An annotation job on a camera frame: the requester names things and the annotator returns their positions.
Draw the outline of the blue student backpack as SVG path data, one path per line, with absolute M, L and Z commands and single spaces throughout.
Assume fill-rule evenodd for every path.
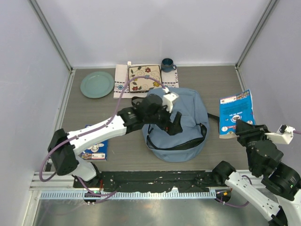
M 142 133 L 146 146 L 161 160 L 185 162 L 195 158 L 209 136 L 209 119 L 220 118 L 207 112 L 200 94 L 187 88 L 170 88 L 177 95 L 170 121 L 164 126 L 145 124 Z

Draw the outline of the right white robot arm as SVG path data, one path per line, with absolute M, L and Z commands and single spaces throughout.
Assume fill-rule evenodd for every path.
M 277 144 L 289 144 L 298 131 L 282 125 L 276 133 L 266 125 L 236 122 L 237 141 L 246 148 L 249 171 L 277 198 L 272 201 L 228 162 L 220 162 L 212 174 L 218 186 L 227 185 L 250 202 L 270 226 L 299 226 L 301 224 L 301 177 L 297 171 L 282 162 L 283 152 Z

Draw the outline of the blue book with plates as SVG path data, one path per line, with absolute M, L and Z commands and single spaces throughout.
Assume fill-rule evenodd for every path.
M 94 144 L 80 154 L 86 161 L 106 161 L 108 153 L 108 140 Z

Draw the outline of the square floral plate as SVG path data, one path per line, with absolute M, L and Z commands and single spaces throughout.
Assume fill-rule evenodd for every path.
M 161 88 L 162 77 L 159 65 L 131 66 L 129 68 L 129 92 L 139 93 Z

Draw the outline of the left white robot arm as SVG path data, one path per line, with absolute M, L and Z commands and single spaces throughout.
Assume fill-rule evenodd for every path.
M 181 133 L 182 114 L 177 112 L 174 120 L 170 119 L 178 97 L 173 92 L 163 97 L 151 94 L 103 122 L 73 132 L 57 130 L 48 147 L 56 174 L 71 174 L 88 187 L 97 187 L 100 182 L 97 167 L 79 155 L 94 144 L 141 130 L 145 124 L 155 124 L 170 136 Z

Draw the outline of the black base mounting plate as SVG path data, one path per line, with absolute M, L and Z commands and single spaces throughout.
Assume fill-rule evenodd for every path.
M 208 192 L 210 187 L 225 186 L 212 172 L 205 170 L 182 171 L 103 171 L 88 188 L 105 192 L 163 193 L 178 188 L 180 193 Z

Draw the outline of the dark blue mug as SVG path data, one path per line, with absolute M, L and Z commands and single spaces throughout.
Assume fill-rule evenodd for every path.
M 165 58 L 161 62 L 161 70 L 165 73 L 169 73 L 177 69 L 177 66 L 174 64 L 174 61 L 170 58 Z

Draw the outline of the white fork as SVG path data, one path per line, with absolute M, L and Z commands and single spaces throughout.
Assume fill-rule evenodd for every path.
M 128 81 L 129 81 L 129 68 L 131 67 L 132 62 L 128 61 L 127 62 L 127 73 L 126 73 L 126 81 L 125 81 L 125 88 L 128 88 Z

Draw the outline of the small blue book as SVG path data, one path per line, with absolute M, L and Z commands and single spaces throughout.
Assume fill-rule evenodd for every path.
M 249 89 L 236 95 L 221 98 L 219 111 L 219 138 L 234 138 L 238 120 L 251 125 L 256 124 L 253 115 L 253 99 Z

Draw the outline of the green round plate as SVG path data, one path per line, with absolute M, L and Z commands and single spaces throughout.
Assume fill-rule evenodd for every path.
M 88 98 L 102 98 L 114 89 L 114 79 L 107 72 L 93 72 L 87 75 L 81 82 L 80 91 Z

